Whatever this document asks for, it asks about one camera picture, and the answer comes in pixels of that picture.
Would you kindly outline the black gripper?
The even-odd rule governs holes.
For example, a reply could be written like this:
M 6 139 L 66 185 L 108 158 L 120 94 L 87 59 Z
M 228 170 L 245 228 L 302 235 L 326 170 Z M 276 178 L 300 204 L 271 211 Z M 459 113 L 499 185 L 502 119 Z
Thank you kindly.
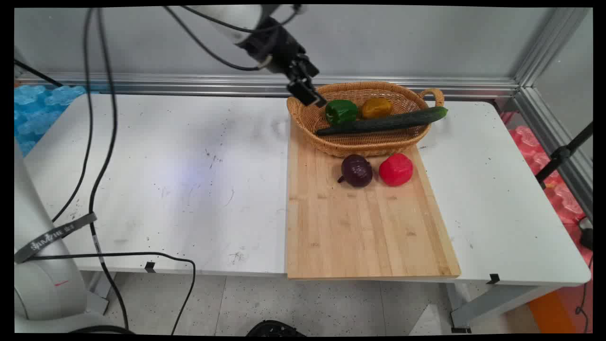
M 289 79 L 286 89 L 303 105 L 326 106 L 327 100 L 312 84 L 312 79 L 320 71 L 310 61 L 303 46 L 274 18 L 264 18 L 256 30 L 237 46 L 258 61 L 260 68 L 286 75 Z

